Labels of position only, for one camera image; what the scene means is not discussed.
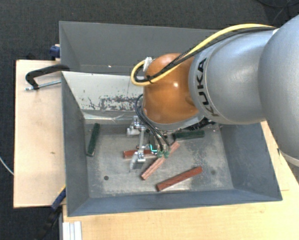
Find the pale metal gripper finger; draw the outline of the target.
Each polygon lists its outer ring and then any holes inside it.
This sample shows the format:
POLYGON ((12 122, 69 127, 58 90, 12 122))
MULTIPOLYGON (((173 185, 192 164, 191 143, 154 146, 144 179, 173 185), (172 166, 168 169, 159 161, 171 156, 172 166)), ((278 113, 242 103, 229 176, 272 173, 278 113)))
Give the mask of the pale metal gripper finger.
POLYGON ((136 136, 140 134, 141 128, 140 119, 138 116, 133 116, 132 121, 129 127, 126 129, 126 135, 129 136, 136 136))
POLYGON ((138 151, 134 152, 132 155, 131 161, 129 163, 130 170, 138 170, 143 167, 145 164, 146 159, 143 153, 139 153, 138 151))

